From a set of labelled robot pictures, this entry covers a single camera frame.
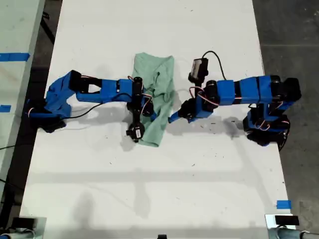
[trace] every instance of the black mount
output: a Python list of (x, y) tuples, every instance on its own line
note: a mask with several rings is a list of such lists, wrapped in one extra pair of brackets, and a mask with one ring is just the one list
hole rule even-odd
[[(144, 135), (145, 127), (141, 123), (141, 111), (143, 99), (143, 80), (141, 77), (134, 77), (132, 84), (132, 101), (127, 103), (128, 110), (133, 114), (133, 122), (130, 124), (126, 135), (131, 137), (134, 142), (138, 142)], [(145, 105), (143, 115), (150, 117), (154, 113), (151, 101)]]

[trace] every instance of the white surface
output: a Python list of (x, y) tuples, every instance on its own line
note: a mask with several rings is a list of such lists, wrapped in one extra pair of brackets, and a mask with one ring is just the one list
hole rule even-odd
[[(211, 49), (227, 78), (263, 75), (250, 0), (65, 0), (48, 86), (72, 69), (125, 77), (143, 51), (173, 55), (177, 110), (189, 98), (193, 59)], [(208, 57), (207, 79), (221, 79)], [(69, 103), (73, 115), (93, 105)], [(287, 199), (277, 146), (258, 146), (232, 122), (247, 111), (220, 107), (206, 120), (176, 121), (159, 148), (124, 136), (131, 119), (120, 103), (39, 131), (20, 214), (47, 218), (46, 239), (268, 238), (264, 215), (290, 211), (276, 209)]]
[[(28, 52), (27, 62), (0, 62), (0, 148), (14, 145), (21, 121), (44, 0), (0, 0), (0, 53)], [(0, 178), (6, 179), (14, 148), (0, 150)], [(4, 183), (0, 182), (0, 196)]]

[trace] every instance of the red wire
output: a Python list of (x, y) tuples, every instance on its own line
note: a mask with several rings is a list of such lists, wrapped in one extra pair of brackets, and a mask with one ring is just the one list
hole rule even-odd
[(143, 108), (142, 108), (142, 110), (141, 110), (141, 114), (143, 113), (143, 111), (144, 111), (144, 108), (145, 108), (145, 106), (148, 104), (148, 102), (150, 102), (151, 101), (151, 99), (153, 98), (151, 95), (149, 95), (149, 94), (142, 94), (142, 95), (144, 95), (144, 96), (148, 96), (149, 97), (149, 99), (148, 99), (148, 101), (146, 101), (146, 103), (144, 104), (144, 106), (143, 106)]
[(203, 100), (206, 100), (207, 102), (210, 102), (211, 104), (215, 105), (215, 106), (219, 106), (218, 103), (215, 103), (213, 101), (210, 101), (209, 99), (205, 98), (204, 96), (202, 96), (199, 92), (197, 94), (199, 97), (201, 97)]
[(190, 93), (190, 95), (191, 95), (191, 97), (192, 98), (194, 98), (194, 95), (193, 95), (193, 93), (191, 92), (191, 90), (190, 89), (195, 89), (195, 88), (197, 88), (197, 89), (200, 89), (201, 91), (204, 91), (204, 89), (203, 88), (201, 88), (201, 87), (199, 87), (199, 86), (192, 86), (192, 87), (189, 87), (189, 93)]
[(86, 76), (86, 75), (81, 75), (81, 77), (83, 77), (83, 78), (94, 78), (92, 76)]

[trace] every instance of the black cable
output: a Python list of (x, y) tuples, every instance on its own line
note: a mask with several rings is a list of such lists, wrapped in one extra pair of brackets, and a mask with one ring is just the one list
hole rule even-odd
[(62, 120), (80, 118), (80, 117), (86, 115), (86, 114), (87, 114), (88, 112), (90, 112), (92, 109), (94, 109), (94, 108), (96, 108), (96, 107), (98, 107), (98, 106), (100, 106), (100, 105), (102, 105), (102, 104), (104, 104), (104, 103), (99, 103), (99, 104), (93, 106), (93, 107), (92, 107), (91, 109), (89, 109), (87, 112), (85, 112), (85, 113), (83, 113), (83, 114), (81, 114), (81, 115), (79, 115), (79, 116), (67, 117), (67, 118), (63, 118)]
[[(131, 97), (129, 94), (127, 94), (127, 93), (120, 93), (120, 94), (117, 94), (116, 96), (114, 96), (114, 97), (112, 98), (112, 101), (115, 100), (117, 97), (122, 96), (122, 95), (126, 95), (126, 96), (132, 98), (132, 97)], [(79, 116), (73, 116), (73, 117), (62, 118), (61, 121), (62, 121), (62, 120), (67, 120), (67, 119), (80, 118), (80, 117), (86, 115), (87, 113), (89, 113), (89, 112), (90, 112), (91, 110), (93, 110), (94, 108), (96, 108), (96, 107), (98, 107), (98, 106), (101, 106), (101, 105), (103, 105), (103, 104), (104, 104), (104, 103), (99, 103), (99, 104), (93, 106), (92, 108), (90, 108), (87, 112), (85, 112), (85, 113), (83, 113), (83, 114), (81, 114), (81, 115), (79, 115)]]
[(219, 56), (217, 55), (217, 53), (214, 52), (214, 51), (207, 51), (207, 52), (204, 53), (204, 55), (201, 58), (204, 58), (207, 53), (213, 53), (217, 57), (217, 60), (219, 62), (219, 66), (220, 66), (220, 70), (221, 70), (221, 74), (223, 75), (224, 80), (226, 81), (227, 79), (226, 79), (226, 77), (224, 75), (223, 67), (221, 65), (221, 62), (220, 62), (220, 59), (219, 59)]
[(13, 148), (13, 147), (17, 147), (17, 146), (24, 146), (24, 145), (33, 145), (33, 144), (32, 143), (15, 144), (15, 145), (0, 148), (0, 150), (6, 149), (6, 148)]
[(287, 139), (288, 139), (288, 135), (289, 135), (289, 132), (290, 132), (290, 124), (289, 124), (289, 128), (286, 132), (286, 138), (285, 138), (285, 141), (283, 142), (283, 144), (280, 146), (279, 148), (279, 151), (283, 149), (283, 147), (285, 146), (286, 142), (287, 142)]
[(1, 182), (4, 182), (4, 183), (6, 183), (6, 184), (8, 184), (8, 185), (10, 185), (10, 186), (13, 186), (13, 187), (15, 187), (15, 188), (17, 188), (17, 189), (20, 189), (20, 190), (24, 191), (23, 188), (18, 187), (17, 185), (14, 185), (14, 184), (12, 184), (12, 183), (9, 183), (9, 182), (7, 182), (7, 181), (5, 181), (5, 180), (3, 180), (3, 179), (0, 179), (0, 181), (1, 181)]

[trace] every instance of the cable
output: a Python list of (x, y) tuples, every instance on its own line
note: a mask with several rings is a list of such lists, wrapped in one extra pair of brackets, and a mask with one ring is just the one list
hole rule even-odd
[[(130, 98), (132, 98), (129, 94), (127, 94), (127, 93), (120, 93), (120, 94), (117, 94), (116, 96), (114, 96), (113, 98), (112, 98), (112, 101), (113, 100), (115, 100), (117, 97), (119, 97), (119, 96), (121, 96), (121, 95), (126, 95), (126, 96), (129, 96)], [(84, 116), (84, 115), (86, 115), (88, 112), (90, 112), (92, 109), (94, 109), (94, 108), (96, 108), (96, 107), (98, 107), (98, 106), (101, 106), (101, 105), (103, 105), (104, 103), (99, 103), (99, 104), (97, 104), (97, 105), (95, 105), (95, 106), (93, 106), (91, 109), (89, 109), (87, 112), (85, 112), (85, 113), (83, 113), (83, 114), (81, 114), (81, 115), (79, 115), (79, 116), (73, 116), (73, 117), (67, 117), (67, 118), (63, 118), (64, 120), (67, 120), (67, 119), (76, 119), (76, 118), (80, 118), (80, 117), (82, 117), (82, 116)]]
[(192, 86), (192, 87), (189, 87), (189, 93), (190, 93), (190, 95), (191, 95), (191, 97), (192, 98), (194, 98), (194, 95), (193, 95), (193, 93), (191, 92), (191, 90), (190, 89), (200, 89), (201, 91), (204, 91), (204, 89), (203, 88), (201, 88), (201, 87), (199, 87), (199, 86)]
[(153, 98), (153, 96), (151, 96), (151, 95), (149, 95), (149, 94), (142, 93), (142, 95), (149, 97), (149, 99), (148, 99), (148, 101), (146, 101), (146, 103), (144, 104), (144, 106), (143, 106), (143, 108), (142, 108), (142, 110), (141, 110), (141, 115), (142, 115), (142, 113), (143, 113), (143, 111), (144, 111), (145, 106), (146, 106), (146, 105), (148, 104), (148, 102), (150, 102), (150, 101), (152, 100), (152, 98)]
[(214, 52), (214, 51), (206, 51), (201, 58), (204, 58), (207, 53), (213, 53), (213, 54), (217, 57), (217, 60), (218, 60), (218, 62), (219, 62), (219, 66), (220, 66), (220, 70), (221, 70), (221, 74), (223, 75), (224, 80), (227, 81), (227, 79), (226, 79), (226, 77), (225, 77), (225, 75), (224, 75), (223, 67), (222, 67), (222, 65), (221, 65), (221, 62), (220, 62), (220, 59), (219, 59), (219, 56), (217, 55), (217, 53)]
[(104, 103), (99, 103), (99, 104), (93, 106), (93, 107), (92, 107), (91, 109), (89, 109), (87, 112), (85, 112), (85, 113), (83, 113), (83, 114), (81, 114), (81, 115), (79, 115), (79, 116), (67, 117), (67, 118), (63, 118), (63, 119), (61, 119), (61, 120), (80, 118), (80, 117), (86, 115), (86, 114), (87, 114), (88, 112), (90, 112), (92, 109), (94, 109), (94, 108), (96, 108), (96, 107), (98, 107), (98, 106), (100, 106), (100, 105), (102, 105), (102, 104), (104, 104)]
[(279, 147), (279, 151), (283, 149), (283, 147), (285, 146), (286, 142), (287, 142), (287, 139), (288, 139), (288, 135), (289, 135), (289, 132), (290, 132), (290, 124), (289, 124), (289, 128), (286, 132), (286, 137), (285, 137), (285, 140), (284, 142), (282, 143), (282, 145)]
[(7, 182), (7, 181), (5, 181), (5, 180), (3, 180), (3, 179), (0, 179), (0, 181), (1, 181), (1, 182), (4, 182), (4, 183), (6, 183), (6, 184), (8, 184), (8, 185), (10, 185), (10, 186), (13, 186), (13, 187), (15, 187), (15, 188), (17, 188), (17, 189), (20, 189), (20, 190), (24, 191), (23, 188), (18, 187), (17, 185), (14, 185), (14, 184), (12, 184), (12, 183), (9, 183), (9, 182)]
[(213, 105), (215, 105), (215, 106), (219, 106), (218, 103), (215, 103), (215, 102), (213, 102), (213, 101), (210, 101), (209, 99), (207, 99), (207, 98), (205, 98), (204, 96), (202, 96), (202, 95), (200, 94), (200, 92), (198, 92), (197, 95), (198, 95), (199, 97), (201, 97), (203, 100), (206, 100), (207, 102), (210, 102), (211, 104), (213, 104)]
[(6, 148), (13, 148), (13, 147), (17, 147), (17, 146), (24, 146), (24, 145), (33, 145), (33, 144), (32, 143), (15, 144), (15, 145), (0, 148), (0, 150), (6, 149)]

